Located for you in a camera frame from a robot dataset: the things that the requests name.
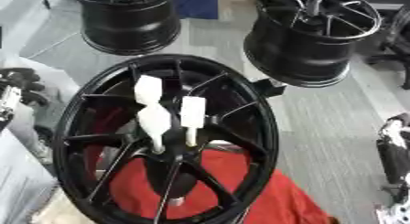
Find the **red cloth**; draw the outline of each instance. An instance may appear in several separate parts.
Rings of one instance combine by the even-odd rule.
[[[244,155],[208,150],[203,153],[202,165],[225,187],[233,191],[247,172]],[[124,210],[153,218],[159,196],[146,180],[141,159],[128,164],[111,183],[115,202]],[[198,183],[180,207],[168,208],[168,218],[192,216],[217,204],[213,192]],[[246,224],[329,224],[323,212],[288,177],[276,170],[263,193],[255,200],[245,219]]]

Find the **white plug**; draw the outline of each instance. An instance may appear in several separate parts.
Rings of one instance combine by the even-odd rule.
[[[153,141],[153,152],[162,154],[165,151],[162,134],[171,128],[171,114],[159,103],[154,103],[146,106],[137,115],[141,127]]]
[[[162,96],[162,80],[141,75],[134,86],[135,100],[144,105],[158,103]]]
[[[197,131],[205,121],[206,99],[202,97],[185,96],[182,98],[181,125],[187,127],[188,146],[197,145]]]

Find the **black wheel rim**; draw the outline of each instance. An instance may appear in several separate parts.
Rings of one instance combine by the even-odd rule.
[[[150,140],[143,133],[133,133],[132,136],[131,133],[118,133],[118,129],[105,129],[98,133],[87,129],[90,125],[94,126],[93,119],[98,119],[99,114],[104,115],[107,110],[116,107],[122,107],[125,113],[123,117],[115,117],[115,125],[122,126],[134,119],[134,113],[142,106],[129,97],[130,92],[126,88],[132,90],[132,84],[141,74],[161,77],[165,82],[165,90],[174,90],[166,93],[161,100],[170,110],[178,108],[181,93],[215,96],[215,90],[222,96],[223,90],[232,93],[232,100],[236,100],[239,105],[222,108],[217,101],[213,107],[210,105],[206,126],[199,132],[203,147],[198,152],[184,151],[183,159],[178,160],[176,157],[168,160],[165,155],[161,157],[149,153],[144,145],[150,144]],[[252,120],[241,125],[238,123],[238,116],[242,117],[243,112],[251,115]],[[236,144],[251,158],[248,174],[233,193],[226,191],[218,180],[192,160],[191,155],[201,153],[211,140],[226,140]],[[119,153],[98,181],[86,175],[85,148],[90,144],[119,148]],[[154,55],[116,65],[86,84],[61,118],[54,148],[56,173],[61,186],[73,203],[97,223],[224,223],[249,207],[269,181],[278,155],[278,131],[275,117],[265,99],[236,71],[198,57]],[[113,199],[107,192],[115,173],[131,158],[169,163],[167,182],[160,194],[161,204],[154,219],[126,213],[113,204]],[[217,195],[219,205],[185,219],[164,217],[168,191],[177,172],[190,174],[203,182]]]

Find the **rim lip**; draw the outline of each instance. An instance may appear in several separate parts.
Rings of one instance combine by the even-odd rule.
[[[243,42],[243,51],[246,55],[246,57],[251,61],[251,63],[260,71],[263,72],[264,75],[274,79],[274,80],[278,80],[281,82],[284,82],[286,84],[292,85],[292,86],[296,86],[296,87],[301,87],[301,88],[325,88],[325,87],[329,87],[329,86],[333,86],[336,85],[338,83],[340,83],[341,81],[343,81],[347,75],[349,74],[351,67],[350,67],[350,63],[347,64],[346,68],[343,70],[343,72],[341,72],[339,75],[337,75],[336,77],[332,78],[332,79],[325,79],[325,80],[319,80],[319,81],[315,81],[315,80],[302,80],[302,79],[296,79],[293,78],[291,76],[285,76],[285,75],[281,75],[277,72],[273,72],[272,69],[267,69],[265,67],[265,65],[263,65],[261,62],[257,61],[254,58],[253,53],[251,52],[250,49],[248,49],[248,43],[249,40],[251,39],[251,35],[246,36],[244,42]]]
[[[220,215],[217,215],[211,219],[206,221],[202,221],[201,224],[215,224],[215,223],[223,223],[229,219],[233,219],[234,217],[238,216],[242,213],[246,208],[248,208],[253,201],[260,195],[266,184],[269,182],[270,177],[276,167],[277,157],[279,153],[279,132],[276,125],[274,114],[267,103],[267,101],[254,89],[252,83],[247,80],[243,75],[238,73],[236,70],[230,69],[225,65],[222,65],[219,62],[205,59],[201,57],[191,56],[191,55],[177,55],[177,54],[159,54],[159,55],[150,55],[144,56],[142,58],[136,59],[129,59],[125,62],[120,64],[114,65],[107,69],[106,71],[100,73],[91,81],[89,81],[71,100],[69,106],[63,113],[57,130],[54,137],[54,150],[53,150],[53,158],[54,158],[54,166],[57,174],[57,178],[61,184],[62,189],[68,195],[69,199],[75,204],[81,212],[86,214],[89,218],[93,219],[97,223],[110,223],[110,224],[123,224],[120,219],[113,219],[112,215],[107,215],[98,210],[98,208],[93,207],[92,205],[84,202],[82,199],[75,197],[78,192],[78,189],[72,184],[71,180],[67,176],[67,160],[64,158],[63,150],[60,150],[64,147],[64,136],[66,136],[68,130],[70,129],[68,126],[72,124],[74,120],[75,112],[81,107],[81,95],[84,94],[86,91],[95,91],[101,86],[102,83],[105,83],[107,80],[121,74],[126,69],[127,65],[131,63],[138,62],[139,64],[144,65],[145,62],[149,62],[150,60],[160,60],[160,59],[181,59],[181,60],[195,60],[195,61],[202,61],[204,63],[208,63],[210,65],[218,66],[221,70],[228,71],[230,76],[232,76],[232,80],[235,81],[236,84],[243,88],[243,91],[246,91],[249,96],[252,96],[255,100],[258,100],[258,103],[255,105],[260,114],[262,115],[261,118],[263,120],[263,129],[264,129],[264,141],[266,142],[265,148],[268,150],[266,160],[263,167],[267,167],[263,169],[259,176],[258,183],[252,184],[253,190],[250,192],[244,192],[243,200],[239,204],[236,205],[236,208],[230,208],[227,211],[222,212]],[[140,223],[152,223],[152,219],[146,219],[137,215],[132,215],[135,217],[135,220],[139,220]],[[168,220],[166,223],[175,223],[173,219]]]
[[[156,1],[162,0],[148,0],[146,2],[133,2],[133,3],[109,3],[109,2],[101,2],[101,1],[92,1],[92,0],[81,0],[82,2],[91,3],[91,4],[98,4],[98,5],[107,5],[107,6],[136,6],[136,5],[150,5]]]
[[[369,7],[369,9],[372,10],[372,13],[374,14],[374,26],[372,27],[372,29],[368,30],[367,32],[361,33],[357,36],[352,36],[352,37],[326,37],[326,36],[321,36],[321,35],[313,35],[313,34],[309,34],[306,33],[304,31],[301,30],[296,30],[294,28],[291,27],[284,27],[282,24],[280,24],[278,21],[276,21],[274,18],[272,18],[271,16],[269,16],[267,14],[267,12],[265,11],[265,6],[262,4],[261,0],[256,0],[256,9],[258,11],[258,13],[262,16],[264,16],[265,18],[267,18],[270,22],[283,27],[285,29],[288,30],[292,30],[295,33],[301,34],[303,36],[308,36],[308,37],[314,37],[314,38],[321,38],[321,39],[327,39],[327,40],[336,40],[336,41],[341,41],[341,40],[355,40],[355,39],[360,39],[363,37],[368,37],[369,35],[374,34],[377,30],[379,30],[380,26],[382,25],[382,18],[379,14],[379,12],[374,9],[374,7],[372,5],[370,5],[367,1],[365,0],[358,0],[360,1],[362,4],[366,5],[367,7]]]
[[[100,45],[94,41],[92,41],[87,34],[84,31],[84,28],[81,30],[81,37],[82,39],[92,48],[97,49],[101,52],[104,53],[109,53],[109,54],[114,54],[114,55],[119,55],[119,56],[133,56],[133,55],[144,55],[147,53],[159,51],[170,44],[172,44],[179,36],[181,32],[181,23],[179,21],[179,18],[177,20],[177,26],[175,29],[175,32],[165,41],[162,43],[156,43],[153,45],[141,47],[141,48],[136,48],[136,49],[111,49],[106,46]]]

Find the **tiled floor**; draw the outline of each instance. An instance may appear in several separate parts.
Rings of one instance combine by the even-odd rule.
[[[5,5],[0,5],[4,49],[65,69],[79,84],[128,59],[81,40],[79,6],[72,0],[52,0],[51,11],[40,0],[0,4]],[[220,15],[218,21],[184,19],[177,41],[161,52],[200,55],[251,80],[261,77],[242,51],[255,19],[252,4],[220,0]],[[342,223],[375,223],[373,206],[389,202],[379,189],[385,178],[375,140],[386,118],[410,110],[410,92],[399,88],[403,76],[394,64],[372,68],[356,55],[342,83],[314,90],[289,87],[284,96],[269,100],[281,129],[279,167]]]

